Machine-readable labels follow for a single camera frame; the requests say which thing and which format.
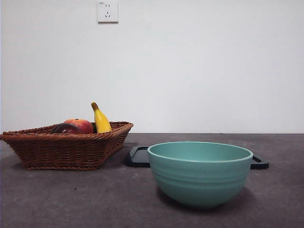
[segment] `red apple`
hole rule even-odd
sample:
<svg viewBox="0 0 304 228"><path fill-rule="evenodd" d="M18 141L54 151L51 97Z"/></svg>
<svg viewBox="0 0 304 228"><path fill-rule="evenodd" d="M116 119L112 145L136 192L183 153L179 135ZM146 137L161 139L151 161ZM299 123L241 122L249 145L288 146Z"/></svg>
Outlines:
<svg viewBox="0 0 304 228"><path fill-rule="evenodd" d="M80 129L74 125L71 124L67 124L67 123L61 123L56 125L52 131L51 134L53 133L60 133L60 134L65 134L65 133L69 133L69 134L80 134Z"/></svg>
<svg viewBox="0 0 304 228"><path fill-rule="evenodd" d="M69 119L63 122L64 124L71 124L80 129L80 134L92 134L93 127L90 122L82 119Z"/></svg>

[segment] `table surface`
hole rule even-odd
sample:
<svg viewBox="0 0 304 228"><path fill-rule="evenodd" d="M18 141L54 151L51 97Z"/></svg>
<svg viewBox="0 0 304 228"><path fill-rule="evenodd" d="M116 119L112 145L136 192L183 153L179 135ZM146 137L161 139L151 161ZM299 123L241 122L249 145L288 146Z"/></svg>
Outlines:
<svg viewBox="0 0 304 228"><path fill-rule="evenodd" d="M220 142L269 160L251 170L242 191L214 209L191 209L167 197L150 168L124 165L135 146ZM96 171L30 171L1 142L2 228L273 228L304 226L304 134L130 133Z"/></svg>

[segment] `wicker basket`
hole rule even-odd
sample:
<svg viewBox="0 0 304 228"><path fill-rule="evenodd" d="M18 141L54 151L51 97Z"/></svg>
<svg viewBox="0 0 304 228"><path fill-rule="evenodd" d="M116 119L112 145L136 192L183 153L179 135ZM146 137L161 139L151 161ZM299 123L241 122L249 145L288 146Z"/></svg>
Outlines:
<svg viewBox="0 0 304 228"><path fill-rule="evenodd" d="M50 134L57 125L3 132L5 141L28 170L97 170L123 147L129 122L110 122L112 131L95 134Z"/></svg>

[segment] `wall socket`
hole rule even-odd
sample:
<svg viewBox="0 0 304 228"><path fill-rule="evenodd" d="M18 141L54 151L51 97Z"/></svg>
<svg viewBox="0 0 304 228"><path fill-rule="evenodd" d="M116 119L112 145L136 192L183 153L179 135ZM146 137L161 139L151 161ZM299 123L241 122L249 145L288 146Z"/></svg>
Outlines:
<svg viewBox="0 0 304 228"><path fill-rule="evenodd" d="M118 23L118 1L103 0L97 4L98 23Z"/></svg>

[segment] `ceramic bowl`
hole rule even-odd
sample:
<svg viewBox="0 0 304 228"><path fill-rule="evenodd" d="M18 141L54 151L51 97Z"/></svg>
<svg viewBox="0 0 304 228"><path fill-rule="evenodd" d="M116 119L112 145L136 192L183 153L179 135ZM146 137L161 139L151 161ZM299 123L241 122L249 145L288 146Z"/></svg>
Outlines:
<svg viewBox="0 0 304 228"><path fill-rule="evenodd" d="M212 142L166 142L148 148L161 190L181 204L213 208L236 196L250 171L250 150Z"/></svg>

